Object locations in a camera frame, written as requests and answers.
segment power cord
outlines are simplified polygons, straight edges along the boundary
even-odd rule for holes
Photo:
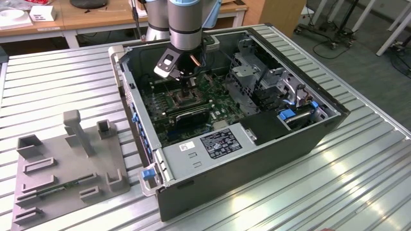
[[[327,42],[329,42],[329,41],[327,40],[327,41],[324,41],[324,42],[320,42],[319,44],[316,44],[316,45],[312,47],[312,52],[313,52],[317,56],[320,56],[321,58],[324,58],[324,59],[329,59],[329,60],[331,60],[331,59],[336,59],[336,58],[340,57],[340,56],[349,50],[349,48],[351,48],[351,47],[348,47],[341,53],[339,53],[339,54],[337,54],[336,56],[333,56],[333,57],[325,57],[325,56],[320,55],[315,49],[317,48],[317,46],[325,44]]]
[[[400,66],[399,64],[396,64],[393,62],[395,58],[401,62],[401,64],[405,66]],[[405,60],[397,55],[396,51],[392,51],[391,57],[389,57],[389,61],[391,61],[391,66],[393,67],[393,69],[403,74],[404,77],[407,77],[408,79],[411,79],[411,66],[407,64]]]
[[[109,35],[111,35],[111,31],[109,31],[108,34],[107,34],[107,37],[105,37],[104,42],[97,42],[97,41],[89,39],[89,37],[95,37],[96,35],[93,35],[93,36],[80,35],[80,36],[81,36],[88,42],[92,42],[92,43],[95,43],[95,44],[105,44],[105,43],[108,42]]]
[[[97,32],[96,33],[93,33],[93,35],[83,35],[83,36],[85,36],[85,37],[95,37],[96,36],[96,34],[97,34]]]
[[[327,19],[328,16],[331,15],[331,12],[332,12],[332,10],[333,10],[333,7],[335,7],[335,4],[336,4],[337,1],[339,1],[339,0],[335,0],[335,2],[332,3],[331,8],[329,8],[329,11],[328,11],[327,16],[325,16],[325,19]]]
[[[312,22],[312,18],[311,18],[311,14],[309,14],[309,9],[308,9],[308,0],[307,0],[307,3],[305,3],[305,8],[307,8],[307,14],[308,14],[308,18],[309,18],[308,26],[315,27],[313,22]]]

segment blue latch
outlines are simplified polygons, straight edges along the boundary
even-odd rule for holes
[[[133,123],[136,123],[136,122],[139,121],[139,116],[137,116],[137,113],[136,113],[136,112],[133,113],[133,117],[131,118],[131,121],[132,121]]]
[[[288,119],[288,118],[291,118],[293,116],[295,116],[295,113],[293,113],[293,111],[291,109],[287,109],[287,110],[280,112],[280,118],[283,120],[285,120],[285,119]]]
[[[141,172],[141,176],[143,176],[144,180],[148,180],[148,179],[153,178],[155,177],[155,169],[151,168],[151,169],[144,170]]]
[[[316,109],[319,107],[319,104],[315,101],[312,101],[311,106]]]

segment white label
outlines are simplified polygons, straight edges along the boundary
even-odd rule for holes
[[[188,149],[191,149],[191,148],[193,148],[193,147],[195,147],[195,145],[193,145],[193,142],[191,141],[191,142],[183,143],[183,144],[180,145],[180,150],[181,150],[181,152],[183,152],[183,151],[185,151],[185,150],[188,150]]]
[[[47,27],[47,28],[37,29],[37,31],[49,31],[49,30],[60,30],[60,27]]]

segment wooden desk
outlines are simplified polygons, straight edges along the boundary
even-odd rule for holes
[[[56,10],[53,22],[33,22],[33,26],[0,30],[0,43],[63,36],[64,21],[60,1],[53,1],[52,6]]]
[[[55,0],[53,4],[56,9],[59,8],[57,21],[35,23],[33,26],[16,28],[12,32],[15,34],[8,34],[8,30],[0,31],[0,43],[63,36],[69,48],[79,48],[76,38],[79,34],[136,27],[128,0],[109,0],[107,7],[91,10],[88,13],[84,9],[73,7],[69,0]],[[232,27],[241,26],[247,9],[245,5],[239,6],[235,3],[227,3],[220,8],[219,18],[233,17]],[[148,26],[147,21],[147,17],[140,18],[141,27]],[[39,33],[36,26],[41,26],[41,28],[60,27],[60,29]]]

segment circuit board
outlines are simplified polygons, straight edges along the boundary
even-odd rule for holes
[[[143,101],[163,147],[207,134],[244,117],[224,87],[224,78],[200,74],[187,80],[185,87],[175,80],[147,81]],[[207,114],[199,125],[192,125],[196,124],[192,121],[188,128],[176,128],[179,118],[192,112]]]

